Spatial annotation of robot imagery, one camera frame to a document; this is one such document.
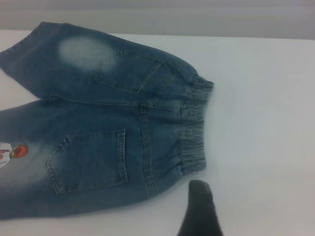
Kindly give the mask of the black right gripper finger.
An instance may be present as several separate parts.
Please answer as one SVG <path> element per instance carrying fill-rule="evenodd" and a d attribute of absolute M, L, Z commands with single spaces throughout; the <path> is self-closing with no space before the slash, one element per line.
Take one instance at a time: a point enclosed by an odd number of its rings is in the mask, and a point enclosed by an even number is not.
<path fill-rule="evenodd" d="M 178 235 L 223 236 L 208 183 L 202 180 L 189 182 L 188 207 Z"/>

